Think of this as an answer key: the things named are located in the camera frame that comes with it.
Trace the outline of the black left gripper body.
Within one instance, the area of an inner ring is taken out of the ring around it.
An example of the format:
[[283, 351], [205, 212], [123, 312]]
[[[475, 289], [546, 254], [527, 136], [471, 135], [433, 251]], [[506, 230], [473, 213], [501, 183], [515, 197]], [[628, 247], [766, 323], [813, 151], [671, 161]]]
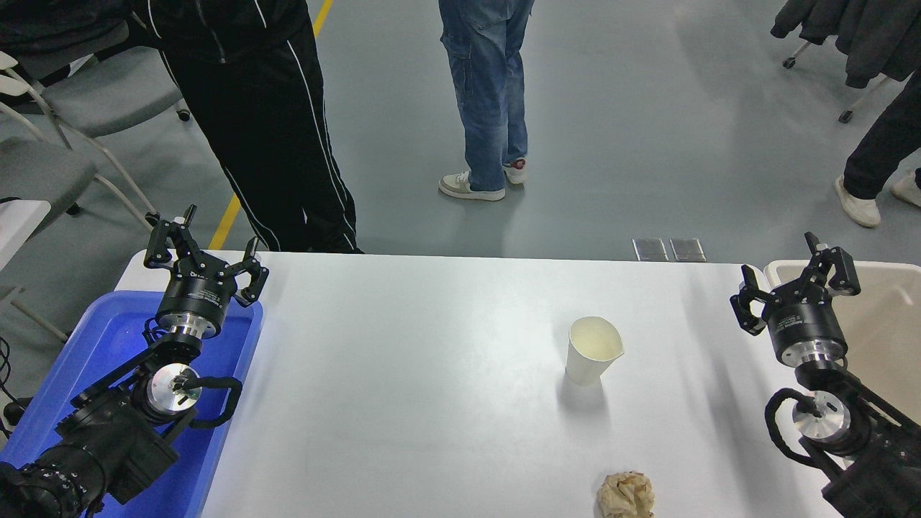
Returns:
[[182, 314], [190, 314], [203, 318], [210, 327], [221, 327], [236, 291], [237, 282], [232, 278], [171, 271], [155, 320], [167, 327]]

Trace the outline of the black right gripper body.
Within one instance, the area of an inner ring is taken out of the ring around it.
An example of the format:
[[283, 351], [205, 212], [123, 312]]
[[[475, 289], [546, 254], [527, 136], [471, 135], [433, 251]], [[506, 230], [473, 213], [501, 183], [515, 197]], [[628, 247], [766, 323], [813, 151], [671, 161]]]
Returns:
[[776, 356], [784, 356], [796, 344], [816, 340], [830, 343], [832, 356], [848, 353], [832, 302], [766, 303], [766, 324]]

